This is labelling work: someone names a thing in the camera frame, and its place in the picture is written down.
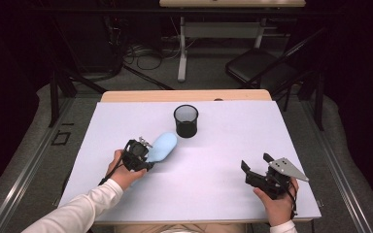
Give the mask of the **black metal stand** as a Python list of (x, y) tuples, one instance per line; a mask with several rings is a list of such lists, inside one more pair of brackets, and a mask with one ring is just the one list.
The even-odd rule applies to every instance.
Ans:
[(324, 86), (324, 76), (322, 75), (322, 73), (318, 73), (317, 84), (316, 84), (314, 121), (315, 121), (315, 124), (320, 129), (320, 131), (323, 131), (323, 126), (322, 126), (323, 86)]
[(107, 91), (106, 88), (90, 81), (89, 79), (82, 76), (78, 71), (70, 68), (64, 63), (62, 58), (59, 56), (59, 52), (56, 50), (56, 46), (53, 41), (54, 38), (51, 36), (47, 37), (47, 55), (51, 60), (52, 75), (50, 81), (50, 94), (51, 94), (51, 121), (50, 127), (54, 127), (60, 118), (60, 106), (59, 106), (59, 92), (61, 90), (67, 98), (74, 98), (78, 90), (74, 87), (73, 81), (82, 83), (96, 92), (103, 94)]

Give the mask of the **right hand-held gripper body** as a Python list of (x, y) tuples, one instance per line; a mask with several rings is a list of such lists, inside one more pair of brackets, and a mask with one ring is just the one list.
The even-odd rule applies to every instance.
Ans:
[(309, 181), (303, 172), (284, 157), (268, 163), (268, 170), (264, 175), (252, 170), (245, 175), (245, 183), (260, 188), (273, 200), (288, 192), (292, 178), (304, 182)]

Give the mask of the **wooden table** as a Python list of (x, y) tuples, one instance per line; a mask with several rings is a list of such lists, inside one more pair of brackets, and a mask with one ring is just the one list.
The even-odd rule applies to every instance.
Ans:
[(134, 90), (107, 91), (102, 103), (117, 102), (194, 102), (194, 101), (271, 101), (264, 89), (201, 89), (201, 90)]

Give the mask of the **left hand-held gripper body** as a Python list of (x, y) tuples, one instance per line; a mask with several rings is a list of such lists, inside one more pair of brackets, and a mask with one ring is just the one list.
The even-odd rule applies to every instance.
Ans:
[(143, 170), (143, 164), (147, 161), (147, 154), (151, 145), (142, 137), (138, 140), (129, 140), (124, 148), (122, 163), (124, 167), (131, 171)]

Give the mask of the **white-legged desk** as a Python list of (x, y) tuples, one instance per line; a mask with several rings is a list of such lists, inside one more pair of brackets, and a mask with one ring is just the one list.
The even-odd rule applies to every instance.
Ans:
[[(305, 0), (159, 0), (159, 5), (170, 9), (288, 9), (303, 8)], [(259, 48), (266, 18), (257, 22), (187, 22), (180, 18), (180, 63), (178, 81), (186, 80), (187, 46), (186, 37), (192, 38), (246, 38), (255, 39), (254, 47)]]

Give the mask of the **black mesh pen cup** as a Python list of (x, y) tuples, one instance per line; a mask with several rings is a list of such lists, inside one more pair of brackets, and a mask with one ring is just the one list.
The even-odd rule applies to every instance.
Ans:
[(182, 138), (191, 138), (197, 133), (198, 110), (191, 105), (181, 105), (174, 111), (176, 132)]

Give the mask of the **light blue hairbrush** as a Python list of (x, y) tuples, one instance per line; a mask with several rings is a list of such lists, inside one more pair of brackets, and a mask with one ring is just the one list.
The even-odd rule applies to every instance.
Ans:
[(163, 161), (175, 148), (178, 143), (174, 133), (166, 132), (161, 134), (154, 142), (148, 153), (148, 162)]

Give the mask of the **person's right hand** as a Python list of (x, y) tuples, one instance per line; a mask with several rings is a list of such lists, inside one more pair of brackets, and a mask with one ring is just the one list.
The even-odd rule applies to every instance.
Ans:
[(297, 180), (292, 178), (290, 180), (288, 193), (277, 197), (275, 200), (271, 199), (258, 187), (253, 189), (254, 194), (259, 198), (264, 206), (270, 226), (276, 226), (292, 220), (292, 207), (294, 206), (298, 188), (299, 185)]

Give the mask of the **metal floor rail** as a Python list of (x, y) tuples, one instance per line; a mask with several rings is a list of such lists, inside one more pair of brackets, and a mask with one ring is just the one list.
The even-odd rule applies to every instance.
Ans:
[(51, 103), (44, 99), (40, 101), (31, 125), (0, 178), (0, 233), (8, 224), (34, 178), (46, 150), (50, 146), (51, 139), (74, 101), (74, 98), (66, 98), (61, 101), (58, 120), (52, 127), (50, 127)]
[(325, 158), (327, 167), (337, 185), (343, 202), (356, 227), (357, 233), (373, 233), (373, 230), (363, 213), (362, 207), (357, 201), (356, 195), (353, 192), (330, 143), (325, 137), (324, 132), (319, 129), (315, 122), (314, 110), (311, 107), (311, 104), (308, 101), (301, 101), (300, 104), (319, 144), (321, 145), (321, 148), (323, 149), (323, 157)]

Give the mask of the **person's left hand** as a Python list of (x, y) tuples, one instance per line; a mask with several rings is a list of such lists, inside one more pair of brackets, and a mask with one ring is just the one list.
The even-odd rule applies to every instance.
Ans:
[(124, 166), (120, 166), (119, 159), (122, 150), (116, 150), (114, 159), (110, 162), (106, 174), (111, 174), (111, 179), (115, 181), (122, 190), (128, 189), (135, 181), (141, 179), (147, 174), (147, 170), (143, 169), (137, 172), (129, 171)]

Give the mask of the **black folding chair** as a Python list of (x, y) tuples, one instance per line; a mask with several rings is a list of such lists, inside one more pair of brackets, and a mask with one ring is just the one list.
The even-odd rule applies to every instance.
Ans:
[(311, 68), (297, 68), (292, 61), (326, 34), (322, 28), (297, 43), (280, 56), (262, 49), (250, 49), (225, 64), (225, 73), (241, 88), (265, 89), (271, 96), (289, 89), (312, 72)]

